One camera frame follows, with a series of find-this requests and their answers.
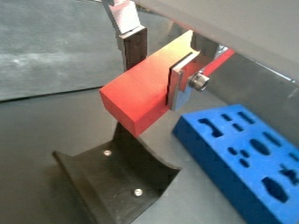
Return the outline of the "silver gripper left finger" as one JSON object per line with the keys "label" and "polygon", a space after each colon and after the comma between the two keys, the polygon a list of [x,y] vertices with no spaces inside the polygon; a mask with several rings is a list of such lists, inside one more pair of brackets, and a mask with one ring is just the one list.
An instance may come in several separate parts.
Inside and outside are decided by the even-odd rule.
{"label": "silver gripper left finger", "polygon": [[145,59],[147,28],[140,24],[132,0],[101,0],[101,3],[116,31],[117,49],[127,71]]}

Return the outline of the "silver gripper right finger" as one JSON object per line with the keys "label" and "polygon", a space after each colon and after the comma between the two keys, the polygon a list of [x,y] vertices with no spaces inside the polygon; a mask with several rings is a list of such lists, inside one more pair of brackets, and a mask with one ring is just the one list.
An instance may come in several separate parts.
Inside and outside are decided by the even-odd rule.
{"label": "silver gripper right finger", "polygon": [[191,36],[191,52],[171,66],[167,87],[167,107],[177,110],[189,100],[195,89],[201,92],[209,78],[203,74],[204,67],[213,61],[219,44],[193,33]]}

